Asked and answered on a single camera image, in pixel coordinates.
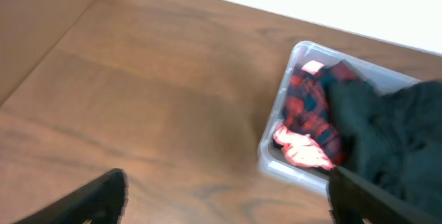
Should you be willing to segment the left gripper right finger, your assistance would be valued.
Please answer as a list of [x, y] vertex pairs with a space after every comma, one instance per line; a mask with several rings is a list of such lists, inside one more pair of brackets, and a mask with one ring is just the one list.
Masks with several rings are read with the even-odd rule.
[[335, 224], [441, 222], [342, 167], [330, 171], [327, 190]]

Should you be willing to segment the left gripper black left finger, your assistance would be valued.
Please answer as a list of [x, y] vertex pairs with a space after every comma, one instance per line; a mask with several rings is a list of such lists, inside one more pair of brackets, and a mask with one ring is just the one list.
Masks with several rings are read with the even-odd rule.
[[119, 224], [126, 201], [126, 174], [114, 168], [15, 224]]

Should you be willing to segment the large black garment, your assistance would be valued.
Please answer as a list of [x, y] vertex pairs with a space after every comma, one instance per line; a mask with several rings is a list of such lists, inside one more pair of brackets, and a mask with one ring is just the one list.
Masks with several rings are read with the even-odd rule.
[[441, 218], [441, 82], [381, 95], [352, 80], [328, 88], [343, 166], [393, 196]]

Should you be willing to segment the red navy plaid shirt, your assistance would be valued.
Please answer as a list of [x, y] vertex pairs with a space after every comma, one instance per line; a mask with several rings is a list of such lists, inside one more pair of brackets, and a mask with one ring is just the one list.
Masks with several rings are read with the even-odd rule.
[[272, 135], [291, 164], [330, 170], [346, 159], [343, 142], [329, 117], [327, 90], [332, 84], [362, 79], [347, 62], [323, 66], [315, 73], [293, 69], [282, 124]]

